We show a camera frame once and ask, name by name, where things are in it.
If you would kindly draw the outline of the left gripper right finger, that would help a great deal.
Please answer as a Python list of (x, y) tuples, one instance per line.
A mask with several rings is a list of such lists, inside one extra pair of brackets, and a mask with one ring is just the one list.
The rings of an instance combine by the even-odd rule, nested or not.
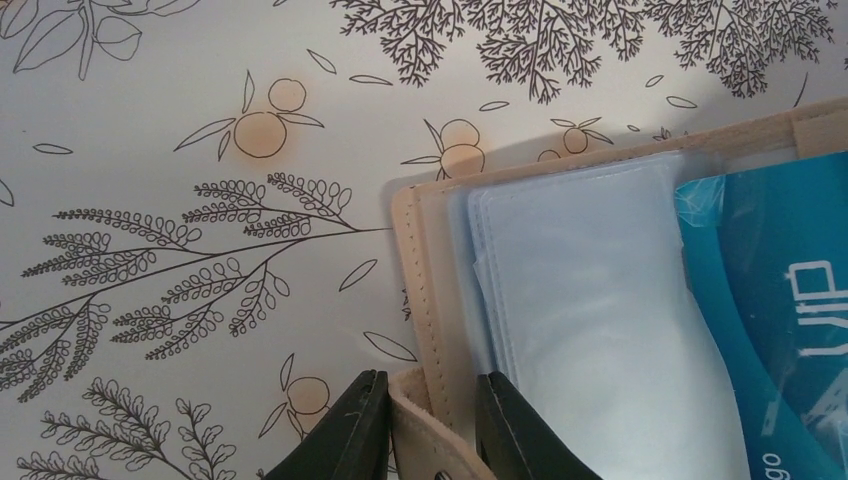
[(476, 450), (498, 479), (599, 480), (501, 372), (475, 388)]

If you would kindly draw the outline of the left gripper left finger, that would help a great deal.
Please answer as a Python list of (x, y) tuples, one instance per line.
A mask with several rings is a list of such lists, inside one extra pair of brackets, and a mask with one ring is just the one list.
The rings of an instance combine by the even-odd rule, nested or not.
[(269, 480), (386, 480), (390, 453), (388, 374), (366, 370)]

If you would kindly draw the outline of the beige leather card holder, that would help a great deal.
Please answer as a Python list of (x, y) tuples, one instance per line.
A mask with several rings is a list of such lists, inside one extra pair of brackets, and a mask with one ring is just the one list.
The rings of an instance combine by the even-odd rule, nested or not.
[(755, 479), (675, 193), (837, 152), (842, 98), (400, 190), (421, 364), (389, 387), (399, 477), (498, 479), (476, 450), (475, 388), (501, 372), (600, 479)]

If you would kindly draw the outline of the blue VIP card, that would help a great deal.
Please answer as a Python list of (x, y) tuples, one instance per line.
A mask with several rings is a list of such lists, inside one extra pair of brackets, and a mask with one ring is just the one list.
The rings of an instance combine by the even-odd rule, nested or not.
[(675, 206), (751, 476), (845, 478), (846, 153), (693, 180)]

